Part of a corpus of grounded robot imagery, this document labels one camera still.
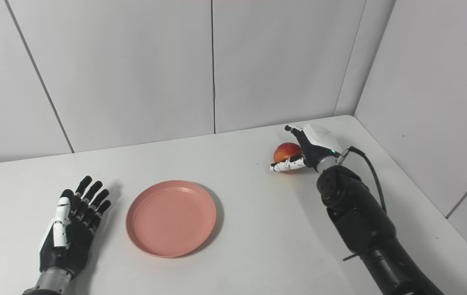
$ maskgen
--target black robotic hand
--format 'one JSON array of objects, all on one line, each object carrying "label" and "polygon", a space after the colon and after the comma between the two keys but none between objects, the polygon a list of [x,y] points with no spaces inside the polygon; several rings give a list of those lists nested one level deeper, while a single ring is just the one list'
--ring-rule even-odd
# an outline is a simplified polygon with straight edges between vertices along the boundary
[{"label": "black robotic hand", "polygon": [[83,197],[91,181],[86,176],[75,193],[71,189],[63,191],[41,248],[41,276],[25,295],[62,294],[70,280],[86,267],[94,234],[111,204],[104,200],[109,195],[107,189],[95,196],[102,188],[100,181],[93,183]]}]

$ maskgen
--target black finger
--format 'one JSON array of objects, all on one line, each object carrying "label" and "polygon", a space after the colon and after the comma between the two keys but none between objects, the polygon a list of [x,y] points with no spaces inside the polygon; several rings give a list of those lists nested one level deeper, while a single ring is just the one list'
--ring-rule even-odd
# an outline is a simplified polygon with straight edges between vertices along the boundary
[{"label": "black finger", "polygon": [[99,215],[103,215],[104,212],[106,212],[106,210],[108,210],[108,208],[110,208],[111,206],[111,202],[110,200],[105,200],[100,206],[99,208],[97,209],[97,214]]},{"label": "black finger", "polygon": [[61,198],[65,197],[70,200],[70,212],[69,214],[72,214],[75,212],[74,206],[78,206],[80,202],[80,198],[78,196],[75,196],[71,189],[65,189],[63,193],[61,194]]},{"label": "black finger", "polygon": [[73,192],[71,191],[71,189],[65,189],[61,194],[61,198],[69,198],[71,204],[71,199],[73,198]]},{"label": "black finger", "polygon": [[92,180],[93,179],[91,179],[91,176],[86,175],[86,177],[84,177],[84,179],[79,183],[79,187],[77,188],[75,193],[79,193],[80,196],[82,196],[84,194],[84,191],[86,190],[88,185],[90,185]]},{"label": "black finger", "polygon": [[91,220],[91,224],[90,224],[90,231],[92,234],[94,234],[97,228],[99,227],[99,224],[101,223],[102,215],[104,214],[106,210],[108,210],[110,205],[111,205],[111,202],[109,200],[105,200],[99,206],[99,209],[97,209],[97,212],[95,213],[95,216],[93,217],[93,220]]},{"label": "black finger", "polygon": [[91,202],[90,205],[96,209],[108,195],[110,195],[109,190],[101,190],[101,192],[95,197],[95,199],[93,199],[93,202]]},{"label": "black finger", "polygon": [[80,205],[79,205],[79,208],[77,209],[77,211],[75,212],[75,218],[78,220],[78,221],[81,221],[82,218],[84,217],[84,215],[86,214],[86,211],[88,209],[88,202],[86,201],[86,199],[82,199],[82,201],[80,202]]},{"label": "black finger", "polygon": [[88,201],[88,203],[91,201],[91,199],[93,199],[93,196],[95,196],[95,193],[101,189],[102,187],[102,182],[97,180],[91,187],[90,189],[88,189],[88,192],[86,193],[86,195],[84,196],[83,199],[86,199]]},{"label": "black finger", "polygon": [[95,216],[95,209],[92,206],[90,206],[86,210],[86,214],[84,214],[84,217],[82,218],[82,223],[84,223],[85,226],[88,226],[94,216]]}]

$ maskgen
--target white table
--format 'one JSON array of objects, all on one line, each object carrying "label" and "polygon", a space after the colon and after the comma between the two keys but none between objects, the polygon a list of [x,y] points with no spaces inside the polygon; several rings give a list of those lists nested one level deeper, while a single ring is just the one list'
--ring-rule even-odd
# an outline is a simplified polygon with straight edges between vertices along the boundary
[{"label": "white table", "polygon": [[[364,127],[351,116],[308,123],[367,153],[407,252],[446,295],[467,294],[467,242]],[[350,253],[321,203],[317,173],[269,172],[285,141],[294,138],[276,125],[0,163],[0,295],[35,284],[39,243],[57,200],[87,174],[105,183],[114,205],[70,294],[378,295],[358,258],[342,261]],[[350,155],[345,165],[376,194],[362,159]],[[132,200],[168,179],[196,182],[220,200],[212,241],[183,258],[143,254],[124,228]]]}]

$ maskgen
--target robotic finger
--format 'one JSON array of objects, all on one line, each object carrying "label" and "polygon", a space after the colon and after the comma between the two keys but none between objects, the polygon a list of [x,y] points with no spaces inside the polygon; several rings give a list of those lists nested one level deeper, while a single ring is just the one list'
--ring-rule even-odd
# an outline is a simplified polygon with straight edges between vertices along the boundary
[{"label": "robotic finger", "polygon": [[282,172],[306,167],[302,154],[284,159],[280,162],[272,163],[269,166],[270,171]]}]

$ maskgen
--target apple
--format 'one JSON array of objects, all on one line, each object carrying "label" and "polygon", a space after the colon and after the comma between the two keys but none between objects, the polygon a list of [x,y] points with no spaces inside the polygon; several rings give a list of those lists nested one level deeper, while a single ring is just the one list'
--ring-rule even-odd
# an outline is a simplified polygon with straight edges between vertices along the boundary
[{"label": "apple", "polygon": [[[275,150],[275,153],[273,153],[273,161],[280,162],[284,159],[288,159],[289,157],[299,155],[300,153],[302,153],[302,149],[300,148],[300,145],[295,144],[293,142],[284,142],[280,144]],[[289,170],[286,172],[296,172],[296,171],[297,170]]]}]

